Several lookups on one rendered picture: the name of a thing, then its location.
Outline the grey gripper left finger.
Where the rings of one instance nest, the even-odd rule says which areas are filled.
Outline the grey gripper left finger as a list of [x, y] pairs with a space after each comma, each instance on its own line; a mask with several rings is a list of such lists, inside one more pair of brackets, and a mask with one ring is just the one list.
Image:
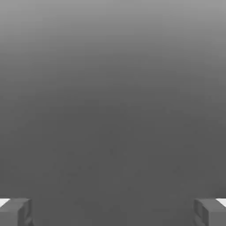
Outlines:
[[33, 226], [32, 199], [0, 198], [0, 226]]

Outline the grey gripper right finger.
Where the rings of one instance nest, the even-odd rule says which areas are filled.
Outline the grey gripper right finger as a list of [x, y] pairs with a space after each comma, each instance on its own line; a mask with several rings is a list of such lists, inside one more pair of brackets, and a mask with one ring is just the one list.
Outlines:
[[226, 198], [194, 199], [193, 226], [226, 226]]

